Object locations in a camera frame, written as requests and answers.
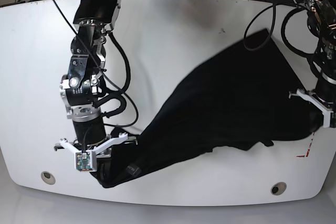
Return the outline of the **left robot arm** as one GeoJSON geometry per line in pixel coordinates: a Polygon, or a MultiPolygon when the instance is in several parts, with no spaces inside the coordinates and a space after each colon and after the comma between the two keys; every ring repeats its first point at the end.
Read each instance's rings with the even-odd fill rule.
{"type": "Polygon", "coordinates": [[[335,0],[293,0],[291,10],[281,24],[281,39],[286,47],[298,56],[305,58],[313,75],[317,78],[312,90],[297,89],[290,97],[296,96],[312,106],[306,124],[309,133],[317,129],[335,127],[335,0]],[[289,19],[305,10],[309,31],[318,38],[313,53],[294,47],[286,36],[289,19]]]}

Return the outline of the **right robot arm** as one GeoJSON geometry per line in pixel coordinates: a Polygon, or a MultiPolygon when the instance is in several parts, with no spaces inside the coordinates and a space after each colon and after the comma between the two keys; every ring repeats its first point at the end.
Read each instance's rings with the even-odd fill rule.
{"type": "Polygon", "coordinates": [[[136,143],[136,137],[123,132],[120,125],[108,134],[103,121],[126,109],[125,96],[131,81],[128,61],[125,61],[126,78],[122,87],[109,89],[105,75],[104,44],[112,37],[120,7],[121,0],[80,1],[72,24],[75,28],[70,46],[72,56],[60,83],[60,96],[67,118],[72,120],[76,139],[61,140],[55,149],[71,151],[76,170],[89,172],[100,182],[110,174],[115,146],[136,143]]]}

